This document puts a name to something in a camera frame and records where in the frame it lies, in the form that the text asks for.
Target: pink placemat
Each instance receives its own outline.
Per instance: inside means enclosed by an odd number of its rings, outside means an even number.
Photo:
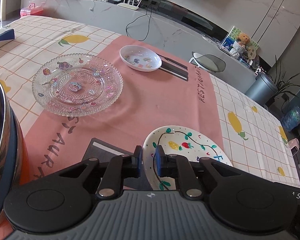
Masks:
[[[119,56],[119,50],[129,44],[147,47],[188,66],[189,81],[162,70],[131,69]],[[108,109],[91,116],[67,118],[43,111],[25,138],[33,178],[80,162],[91,138],[133,152],[151,131],[164,125],[197,130],[223,149],[217,101],[208,72],[126,36],[112,41],[98,56],[121,73],[120,97]]]

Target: floor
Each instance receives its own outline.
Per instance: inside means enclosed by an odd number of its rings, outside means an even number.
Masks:
[[[16,10],[16,11],[13,11],[13,12],[7,14],[6,20],[3,22],[0,22],[0,28],[8,25],[9,23],[11,23],[17,19],[20,19],[20,10]]]

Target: lemon print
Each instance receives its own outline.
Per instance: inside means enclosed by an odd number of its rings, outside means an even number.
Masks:
[[[242,131],[242,125],[240,123],[240,120],[237,118],[234,112],[229,112],[228,113],[228,119],[233,127],[233,129],[237,132],[238,135],[242,137],[243,140],[248,140],[249,138],[245,138],[245,132]]]
[[[280,130],[280,135],[281,135],[282,140],[284,141],[285,144],[287,144],[288,143],[288,138],[285,135],[283,127],[279,126],[279,130]]]
[[[1,79],[0,84],[2,85],[2,88],[4,89],[5,93],[8,93],[11,90],[11,87],[7,87],[6,83]]]
[[[258,109],[255,107],[255,106],[251,106],[251,109],[253,112],[257,113],[258,112]]]
[[[87,40],[90,40],[90,38],[83,35],[68,35],[62,38],[58,44],[63,47],[62,44],[69,45],[69,43],[83,43]]]
[[[172,149],[174,149],[174,150],[176,150],[176,151],[182,151],[182,147],[181,146],[179,146],[178,144],[176,144],[175,142],[173,142],[173,141],[169,141],[168,142],[169,143],[169,146],[172,148]]]
[[[278,171],[278,173],[279,173],[281,176],[285,177],[284,171],[283,171],[283,169],[282,169],[281,167],[278,167],[278,168],[277,168],[277,171]]]

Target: checkered tablecloth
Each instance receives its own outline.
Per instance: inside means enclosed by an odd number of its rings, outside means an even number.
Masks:
[[[0,82],[24,136],[43,110],[31,90],[38,69],[60,55],[98,55],[120,36],[94,26],[40,16],[23,17],[8,28],[15,30],[15,40],[0,48]],[[69,38],[72,35],[81,38]],[[224,152],[234,167],[299,187],[295,163],[284,132],[280,131],[280,122],[235,88],[210,76],[217,98]]]

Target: black circular pad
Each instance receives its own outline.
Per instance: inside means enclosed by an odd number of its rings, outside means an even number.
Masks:
[[[250,174],[221,178],[209,196],[209,205],[230,227],[265,234],[286,229],[297,206],[280,184]]]
[[[55,173],[13,189],[4,202],[14,227],[38,234],[66,230],[82,222],[91,208],[82,181]]]
[[[49,211],[58,208],[65,201],[62,193],[52,189],[42,189],[29,195],[27,203],[38,211]]]
[[[264,209],[272,205],[274,197],[259,188],[246,188],[237,193],[237,201],[247,208]]]

